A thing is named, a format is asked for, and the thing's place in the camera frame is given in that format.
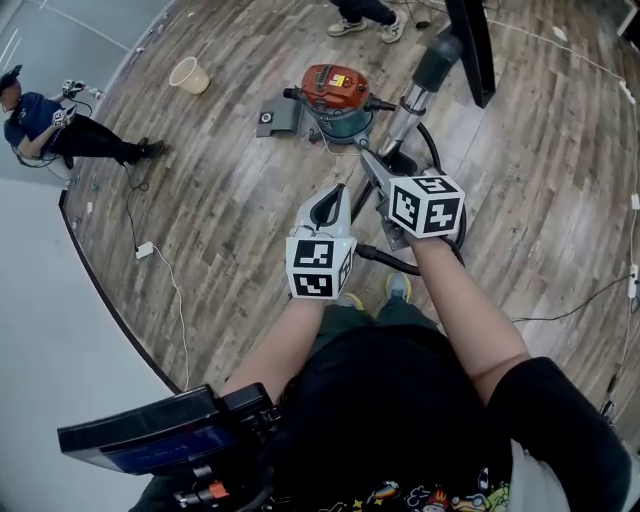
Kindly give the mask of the beige plastic bucket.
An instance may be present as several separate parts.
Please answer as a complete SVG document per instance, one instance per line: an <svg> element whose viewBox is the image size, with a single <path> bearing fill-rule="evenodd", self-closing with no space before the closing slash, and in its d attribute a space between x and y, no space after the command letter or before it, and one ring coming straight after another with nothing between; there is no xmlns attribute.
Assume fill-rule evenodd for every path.
<svg viewBox="0 0 640 512"><path fill-rule="evenodd" d="M189 94L200 95L209 87L210 78L195 57L187 57L174 67L169 84Z"/></svg>

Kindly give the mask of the chrome vacuum wand with nozzle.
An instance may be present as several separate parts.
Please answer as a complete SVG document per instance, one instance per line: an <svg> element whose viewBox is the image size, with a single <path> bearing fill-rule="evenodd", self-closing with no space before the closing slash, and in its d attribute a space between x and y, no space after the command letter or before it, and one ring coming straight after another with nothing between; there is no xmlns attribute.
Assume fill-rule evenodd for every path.
<svg viewBox="0 0 640 512"><path fill-rule="evenodd" d="M429 43L411 79L411 87L393 112L381 158L396 153L409 132L419 127L429 101L460 62L475 104L484 108L496 92L489 24L482 0L445 0L450 25Z"/></svg>

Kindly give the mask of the person's torso black shirt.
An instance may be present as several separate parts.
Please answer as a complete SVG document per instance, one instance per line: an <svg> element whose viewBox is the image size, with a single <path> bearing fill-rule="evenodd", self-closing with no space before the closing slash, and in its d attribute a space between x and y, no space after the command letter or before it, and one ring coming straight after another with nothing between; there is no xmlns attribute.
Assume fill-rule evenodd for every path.
<svg viewBox="0 0 640 512"><path fill-rule="evenodd" d="M264 450L297 512L622 512L631 462L545 357L482 401L447 339L365 327L312 356Z"/></svg>

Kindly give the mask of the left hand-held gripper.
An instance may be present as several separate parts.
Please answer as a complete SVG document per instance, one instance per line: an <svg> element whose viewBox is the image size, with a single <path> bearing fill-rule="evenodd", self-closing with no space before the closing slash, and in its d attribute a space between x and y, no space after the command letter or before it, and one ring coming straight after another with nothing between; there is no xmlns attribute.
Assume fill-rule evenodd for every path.
<svg viewBox="0 0 640 512"><path fill-rule="evenodd" d="M351 197L342 183L324 188L298 209L286 239L286 274L294 298L337 299L353 268Z"/></svg>

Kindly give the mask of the person's right forearm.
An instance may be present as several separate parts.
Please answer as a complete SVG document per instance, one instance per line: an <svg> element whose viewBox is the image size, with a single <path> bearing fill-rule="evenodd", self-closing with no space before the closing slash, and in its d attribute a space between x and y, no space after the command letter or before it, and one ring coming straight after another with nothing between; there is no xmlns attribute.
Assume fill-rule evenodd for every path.
<svg viewBox="0 0 640 512"><path fill-rule="evenodd" d="M445 241L411 238L410 246L453 350L488 403L506 373L531 358L526 344Z"/></svg>

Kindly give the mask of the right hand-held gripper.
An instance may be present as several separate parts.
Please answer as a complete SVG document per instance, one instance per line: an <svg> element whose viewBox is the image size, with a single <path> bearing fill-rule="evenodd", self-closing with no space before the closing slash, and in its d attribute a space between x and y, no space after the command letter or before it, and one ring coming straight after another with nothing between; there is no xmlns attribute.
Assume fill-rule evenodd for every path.
<svg viewBox="0 0 640 512"><path fill-rule="evenodd" d="M399 237L444 237L457 247L466 233L465 193L449 176L438 174L395 177L371 149L360 149L360 163L382 196L379 211L391 229L390 244L401 247Z"/></svg>

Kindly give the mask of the person's right shoe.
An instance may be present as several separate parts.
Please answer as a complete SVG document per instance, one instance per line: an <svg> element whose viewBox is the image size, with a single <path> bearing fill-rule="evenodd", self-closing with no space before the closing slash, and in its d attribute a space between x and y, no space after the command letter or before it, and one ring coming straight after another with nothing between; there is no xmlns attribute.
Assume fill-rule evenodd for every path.
<svg viewBox="0 0 640 512"><path fill-rule="evenodd" d="M393 272L386 280L385 291L388 300L399 299L408 303L412 294L411 282L406 274Z"/></svg>

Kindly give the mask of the person's left forearm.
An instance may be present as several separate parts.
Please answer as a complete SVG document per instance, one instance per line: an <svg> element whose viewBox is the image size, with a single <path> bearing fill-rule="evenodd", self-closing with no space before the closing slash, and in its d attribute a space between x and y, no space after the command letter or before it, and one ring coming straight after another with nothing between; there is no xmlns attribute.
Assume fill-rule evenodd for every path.
<svg viewBox="0 0 640 512"><path fill-rule="evenodd" d="M304 366L327 305L327 301L292 299L266 336L242 359L220 394L262 384L276 402Z"/></svg>

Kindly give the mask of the teal vacuum cleaner red lid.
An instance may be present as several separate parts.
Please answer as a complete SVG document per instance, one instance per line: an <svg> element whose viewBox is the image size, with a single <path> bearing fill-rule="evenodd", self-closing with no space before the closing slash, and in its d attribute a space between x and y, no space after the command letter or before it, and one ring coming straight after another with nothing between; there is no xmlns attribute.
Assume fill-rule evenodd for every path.
<svg viewBox="0 0 640 512"><path fill-rule="evenodd" d="M361 72L336 64L310 66L301 84L285 88L283 97L298 102L312 119L310 142L341 146L368 146L375 113L396 108L371 92Z"/></svg>

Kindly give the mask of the person's dark shorts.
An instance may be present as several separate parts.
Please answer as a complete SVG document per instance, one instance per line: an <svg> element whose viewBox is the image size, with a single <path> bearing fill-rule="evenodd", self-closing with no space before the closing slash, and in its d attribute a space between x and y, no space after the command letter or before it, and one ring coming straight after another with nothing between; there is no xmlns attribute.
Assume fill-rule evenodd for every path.
<svg viewBox="0 0 640 512"><path fill-rule="evenodd" d="M329 305L323 314L319 332L312 345L312 351L319 351L345 333L361 328L422 327L440 332L437 324L426 317L416 306L401 297L392 297L379 311L377 317L351 305Z"/></svg>

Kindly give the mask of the black chest-mounted tablet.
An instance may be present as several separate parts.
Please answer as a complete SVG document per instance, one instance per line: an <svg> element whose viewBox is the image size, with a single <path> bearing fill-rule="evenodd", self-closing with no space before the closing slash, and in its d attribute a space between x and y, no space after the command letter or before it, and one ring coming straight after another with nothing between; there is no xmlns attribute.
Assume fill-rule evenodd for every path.
<svg viewBox="0 0 640 512"><path fill-rule="evenodd" d="M123 413L57 429L61 453L131 475L256 459L282 413L254 383L224 396L202 385Z"/></svg>

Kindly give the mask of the black rig with orange plug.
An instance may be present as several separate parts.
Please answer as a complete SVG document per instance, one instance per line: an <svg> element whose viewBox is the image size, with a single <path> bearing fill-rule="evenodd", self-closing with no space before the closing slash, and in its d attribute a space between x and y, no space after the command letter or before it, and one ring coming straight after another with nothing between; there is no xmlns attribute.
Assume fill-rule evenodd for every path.
<svg viewBox="0 0 640 512"><path fill-rule="evenodd" d="M208 466L193 470L196 481L173 493L185 512L258 512L273 493L273 469L249 468L214 478Z"/></svg>

